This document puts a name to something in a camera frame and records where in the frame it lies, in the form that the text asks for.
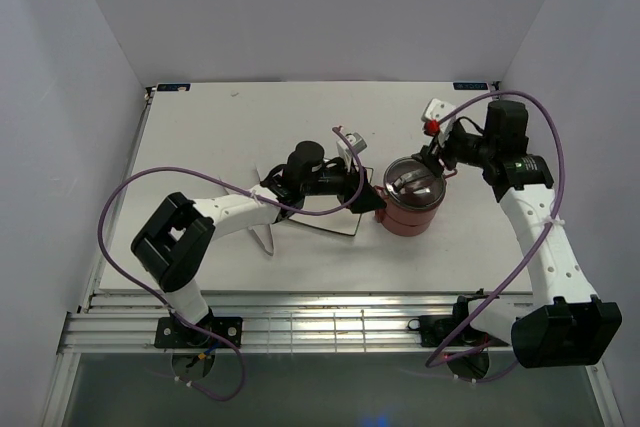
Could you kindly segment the metal tongs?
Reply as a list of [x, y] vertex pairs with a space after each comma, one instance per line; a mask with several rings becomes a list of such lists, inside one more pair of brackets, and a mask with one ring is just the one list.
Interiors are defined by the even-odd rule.
[[275, 244], [271, 225], [279, 209], [266, 201], [265, 197], [276, 201], [276, 196], [260, 185], [257, 167], [253, 168], [253, 185], [246, 187], [249, 196], [241, 195], [227, 186], [223, 187], [225, 196], [220, 199], [224, 204], [216, 227], [216, 235], [222, 237], [240, 230], [246, 230], [258, 247], [267, 255], [274, 256]]

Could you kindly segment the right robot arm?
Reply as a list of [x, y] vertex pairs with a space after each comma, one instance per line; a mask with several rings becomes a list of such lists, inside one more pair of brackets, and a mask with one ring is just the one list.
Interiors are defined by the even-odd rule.
[[526, 94], [487, 98], [478, 133], [465, 130], [459, 108], [431, 100], [421, 117], [431, 141], [414, 158], [438, 174], [460, 164], [481, 169], [523, 258], [492, 292], [458, 300], [452, 330], [436, 350], [487, 335], [510, 345], [524, 368], [595, 365], [622, 313], [600, 299], [574, 255], [559, 216], [565, 173], [551, 174], [544, 158], [528, 151]]

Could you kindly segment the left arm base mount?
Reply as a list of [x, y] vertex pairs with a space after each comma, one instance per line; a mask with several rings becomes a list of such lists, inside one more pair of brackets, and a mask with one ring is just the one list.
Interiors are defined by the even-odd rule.
[[242, 317], [206, 316], [197, 324], [198, 330], [188, 327], [174, 315], [158, 320], [153, 346], [157, 349], [203, 349], [211, 346], [228, 348], [219, 338], [241, 347]]

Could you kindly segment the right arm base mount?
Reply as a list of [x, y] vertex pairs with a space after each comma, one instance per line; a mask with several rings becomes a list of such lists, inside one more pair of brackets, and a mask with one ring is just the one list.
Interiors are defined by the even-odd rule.
[[[471, 300], [484, 300], [485, 296], [459, 296], [449, 314], [427, 314], [412, 318], [407, 323], [407, 329], [417, 332], [422, 347], [437, 347], [469, 314]], [[477, 347], [488, 343], [491, 346], [506, 346], [506, 343], [476, 330], [471, 326], [465, 327], [450, 343], [451, 346]]]

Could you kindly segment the white square plate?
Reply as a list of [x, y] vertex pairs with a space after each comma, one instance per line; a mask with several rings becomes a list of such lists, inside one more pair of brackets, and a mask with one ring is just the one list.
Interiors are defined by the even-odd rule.
[[[336, 196], [312, 196], [309, 194], [309, 180], [311, 174], [316, 170], [307, 168], [304, 172], [298, 172], [296, 176], [290, 173], [291, 168], [284, 167], [281, 172], [276, 173], [273, 178], [273, 186], [278, 186], [279, 192], [283, 194], [281, 201], [292, 203], [292, 206], [301, 210], [320, 212], [332, 210], [347, 202], [348, 200], [338, 200]], [[317, 229], [339, 235], [355, 236], [362, 216], [364, 214], [353, 214], [349, 206], [336, 212], [323, 216], [308, 216], [286, 211], [286, 219], [289, 222], [299, 224], [304, 227]]]

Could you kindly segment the grey lunch box lid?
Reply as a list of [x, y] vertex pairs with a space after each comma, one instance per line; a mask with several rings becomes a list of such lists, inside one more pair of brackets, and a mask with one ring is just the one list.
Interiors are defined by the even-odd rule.
[[382, 185], [392, 202], [414, 211], [438, 207], [447, 188], [444, 176], [437, 176], [411, 157], [392, 162], [384, 172]]

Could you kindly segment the pink bowl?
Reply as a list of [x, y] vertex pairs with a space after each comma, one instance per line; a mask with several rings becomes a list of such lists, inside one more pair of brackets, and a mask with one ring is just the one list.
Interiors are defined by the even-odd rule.
[[395, 219], [386, 210], [378, 210], [375, 220], [394, 235], [415, 237], [429, 228], [435, 216], [435, 210], [425, 213], [401, 211], [400, 219]]
[[444, 201], [444, 196], [427, 206], [411, 207], [394, 199], [385, 188], [375, 186], [376, 193], [386, 202], [384, 209], [375, 212], [376, 220], [384, 223], [387, 218], [406, 226], [428, 225], [436, 215], [436, 211]]

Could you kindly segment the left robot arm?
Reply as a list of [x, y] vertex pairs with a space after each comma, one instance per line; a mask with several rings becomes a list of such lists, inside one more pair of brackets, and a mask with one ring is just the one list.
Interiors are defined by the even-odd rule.
[[303, 141], [247, 196], [191, 200], [175, 192], [161, 202], [134, 237], [131, 252], [168, 301], [177, 333], [188, 345], [201, 346], [212, 334], [213, 314], [196, 282], [212, 241], [288, 219], [308, 197], [333, 195], [353, 214], [386, 206], [349, 153], [344, 148], [327, 160], [320, 144]]

